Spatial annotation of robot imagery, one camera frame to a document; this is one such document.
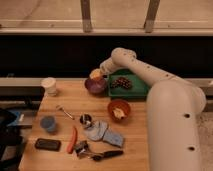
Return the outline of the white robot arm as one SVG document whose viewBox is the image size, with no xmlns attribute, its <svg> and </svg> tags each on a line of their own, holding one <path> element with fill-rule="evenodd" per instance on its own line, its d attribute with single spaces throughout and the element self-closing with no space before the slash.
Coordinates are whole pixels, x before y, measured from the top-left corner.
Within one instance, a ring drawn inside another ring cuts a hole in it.
<svg viewBox="0 0 213 171">
<path fill-rule="evenodd" d="M 150 86 L 146 100 L 150 171 L 202 171 L 196 116 L 206 106 L 203 90 L 138 60 L 125 48 L 113 49 L 90 77 L 98 80 L 123 68 Z"/>
</svg>

